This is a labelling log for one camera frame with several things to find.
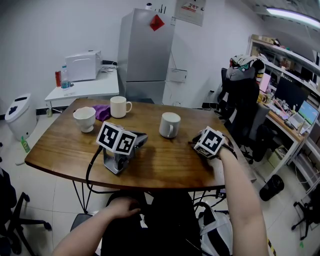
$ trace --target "refrigerator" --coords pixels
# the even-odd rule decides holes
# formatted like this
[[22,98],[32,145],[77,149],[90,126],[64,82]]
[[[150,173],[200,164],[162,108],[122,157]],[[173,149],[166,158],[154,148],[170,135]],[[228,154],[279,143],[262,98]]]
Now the refrigerator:
[[[163,26],[150,26],[155,16]],[[133,9],[121,21],[118,48],[119,94],[128,101],[163,100],[175,19],[153,10]]]

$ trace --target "white cup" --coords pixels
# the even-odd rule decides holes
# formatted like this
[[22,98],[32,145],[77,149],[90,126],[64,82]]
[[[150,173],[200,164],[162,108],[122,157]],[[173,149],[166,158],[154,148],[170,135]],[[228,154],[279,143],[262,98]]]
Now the white cup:
[[162,114],[159,133],[168,139],[178,135],[181,118],[176,113],[166,112]]
[[[130,104],[131,107],[127,111],[127,104]],[[127,99],[122,96],[112,97],[110,100],[111,105],[111,116],[114,118],[123,118],[126,113],[130,112],[132,109],[132,103],[130,101],[127,102]]]
[[83,133],[89,133],[94,129],[96,110],[93,107],[78,108],[73,117]]

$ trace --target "red can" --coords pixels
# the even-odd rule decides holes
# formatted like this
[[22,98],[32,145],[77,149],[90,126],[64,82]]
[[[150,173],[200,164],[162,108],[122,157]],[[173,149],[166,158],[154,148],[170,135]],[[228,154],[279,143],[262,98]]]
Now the red can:
[[61,71],[55,72],[55,83],[56,87],[61,87]]

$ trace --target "white bowl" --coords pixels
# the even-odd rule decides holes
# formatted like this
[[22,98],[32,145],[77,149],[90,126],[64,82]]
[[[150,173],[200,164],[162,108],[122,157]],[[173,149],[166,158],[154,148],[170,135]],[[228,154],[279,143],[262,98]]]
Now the white bowl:
[[81,132],[89,133],[94,129],[96,110],[93,107],[78,108],[73,113],[73,117],[78,126],[80,126]]

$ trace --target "ceiling light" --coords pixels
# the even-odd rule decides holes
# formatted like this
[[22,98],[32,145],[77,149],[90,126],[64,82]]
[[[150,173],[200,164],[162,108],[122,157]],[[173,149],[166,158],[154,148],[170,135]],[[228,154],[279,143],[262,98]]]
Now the ceiling light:
[[305,16],[303,14],[297,13],[297,12],[293,12],[293,11],[289,11],[289,10],[282,10],[282,9],[276,9],[276,8],[267,8],[266,9],[271,15],[275,15],[275,16],[280,16],[280,17],[284,17],[284,18],[288,18],[291,20],[295,20],[298,22],[302,22],[308,25],[311,25],[317,29],[320,29],[320,22],[317,21],[314,18]]

